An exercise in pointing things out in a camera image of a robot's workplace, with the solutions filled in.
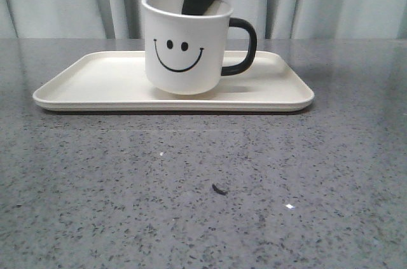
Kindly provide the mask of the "small black debris piece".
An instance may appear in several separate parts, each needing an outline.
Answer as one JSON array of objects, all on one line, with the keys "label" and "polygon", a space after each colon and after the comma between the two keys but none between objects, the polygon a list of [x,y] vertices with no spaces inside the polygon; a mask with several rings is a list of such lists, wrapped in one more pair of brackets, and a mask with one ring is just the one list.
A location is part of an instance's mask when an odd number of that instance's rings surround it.
[{"label": "small black debris piece", "polygon": [[221,190],[220,188],[218,188],[215,184],[212,184],[212,189],[213,191],[215,191],[217,194],[219,195],[223,195],[226,196],[228,194],[227,191]]}]

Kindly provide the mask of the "white smiley mug black handle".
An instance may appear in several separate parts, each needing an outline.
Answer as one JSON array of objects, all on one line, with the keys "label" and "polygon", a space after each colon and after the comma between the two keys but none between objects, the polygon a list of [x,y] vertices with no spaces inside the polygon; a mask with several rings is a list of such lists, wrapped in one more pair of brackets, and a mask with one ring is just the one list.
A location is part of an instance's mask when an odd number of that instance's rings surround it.
[{"label": "white smiley mug black handle", "polygon": [[[160,90],[195,95],[212,90],[223,76],[248,70],[254,62],[257,35],[246,20],[233,18],[232,7],[215,0],[205,15],[184,15],[184,0],[142,0],[145,71]],[[245,30],[249,46],[244,60],[224,66],[230,27]]]}]

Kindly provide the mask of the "cream rectangular plastic tray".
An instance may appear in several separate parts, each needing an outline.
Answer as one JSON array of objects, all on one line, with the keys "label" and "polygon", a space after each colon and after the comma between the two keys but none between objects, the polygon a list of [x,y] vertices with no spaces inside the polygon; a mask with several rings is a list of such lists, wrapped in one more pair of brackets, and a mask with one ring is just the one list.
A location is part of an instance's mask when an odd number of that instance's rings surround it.
[{"label": "cream rectangular plastic tray", "polygon": [[90,53],[32,94],[50,111],[291,112],[308,107],[314,97],[281,56],[264,51],[246,72],[223,77],[198,95],[155,88],[145,75],[143,51]]}]

